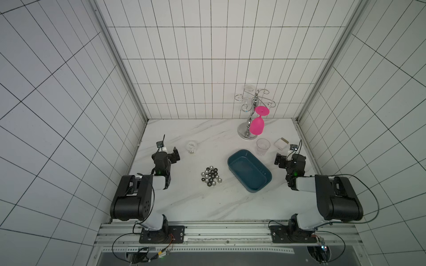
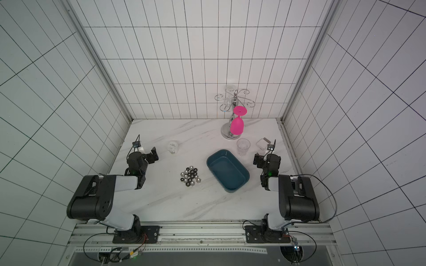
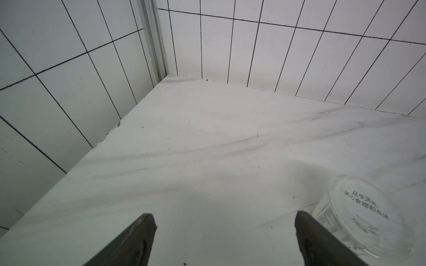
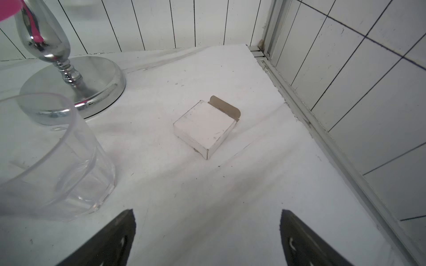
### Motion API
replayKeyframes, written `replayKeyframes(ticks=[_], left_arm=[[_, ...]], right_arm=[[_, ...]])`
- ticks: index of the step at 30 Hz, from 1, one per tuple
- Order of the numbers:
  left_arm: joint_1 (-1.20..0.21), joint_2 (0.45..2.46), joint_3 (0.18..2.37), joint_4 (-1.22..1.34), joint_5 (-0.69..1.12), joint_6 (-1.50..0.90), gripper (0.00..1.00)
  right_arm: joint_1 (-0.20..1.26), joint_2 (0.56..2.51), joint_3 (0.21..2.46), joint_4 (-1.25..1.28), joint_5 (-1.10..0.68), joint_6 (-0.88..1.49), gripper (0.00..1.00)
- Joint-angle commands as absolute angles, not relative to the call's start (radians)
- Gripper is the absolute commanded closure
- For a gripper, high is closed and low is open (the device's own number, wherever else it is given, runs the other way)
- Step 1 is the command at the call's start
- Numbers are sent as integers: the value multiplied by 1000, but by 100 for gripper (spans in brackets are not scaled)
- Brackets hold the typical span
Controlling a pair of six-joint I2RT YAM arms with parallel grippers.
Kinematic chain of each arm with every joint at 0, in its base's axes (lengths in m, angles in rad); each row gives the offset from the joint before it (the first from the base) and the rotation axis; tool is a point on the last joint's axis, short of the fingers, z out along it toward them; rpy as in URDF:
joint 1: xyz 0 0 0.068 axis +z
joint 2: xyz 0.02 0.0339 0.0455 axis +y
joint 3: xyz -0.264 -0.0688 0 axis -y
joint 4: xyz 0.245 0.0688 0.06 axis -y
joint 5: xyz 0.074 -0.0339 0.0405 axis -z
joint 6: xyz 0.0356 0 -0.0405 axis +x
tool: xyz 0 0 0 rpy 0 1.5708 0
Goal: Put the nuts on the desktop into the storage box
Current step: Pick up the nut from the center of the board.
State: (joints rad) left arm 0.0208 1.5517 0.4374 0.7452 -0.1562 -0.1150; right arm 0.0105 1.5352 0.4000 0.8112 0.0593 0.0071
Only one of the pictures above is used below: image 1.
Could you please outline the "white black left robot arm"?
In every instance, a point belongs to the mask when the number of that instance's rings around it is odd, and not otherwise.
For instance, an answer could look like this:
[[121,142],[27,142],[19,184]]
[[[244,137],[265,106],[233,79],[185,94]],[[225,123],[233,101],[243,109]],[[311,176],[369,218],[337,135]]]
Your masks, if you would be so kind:
[[122,176],[110,206],[111,219],[135,220],[142,226],[141,244],[171,243],[184,241],[185,226],[171,226],[166,215],[154,211],[155,192],[166,190],[171,183],[171,166],[180,160],[177,148],[168,153],[164,145],[152,155],[154,168],[150,174]]

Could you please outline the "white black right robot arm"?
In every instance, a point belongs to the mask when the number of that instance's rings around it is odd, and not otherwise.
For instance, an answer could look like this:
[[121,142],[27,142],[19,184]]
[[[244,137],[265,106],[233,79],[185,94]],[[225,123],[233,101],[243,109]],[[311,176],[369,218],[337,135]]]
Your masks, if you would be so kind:
[[316,206],[291,216],[287,225],[269,225],[273,243],[316,243],[315,229],[334,222],[349,223],[363,217],[363,207],[347,177],[315,175],[305,177],[306,157],[276,154],[275,165],[287,172],[294,191],[316,195]]

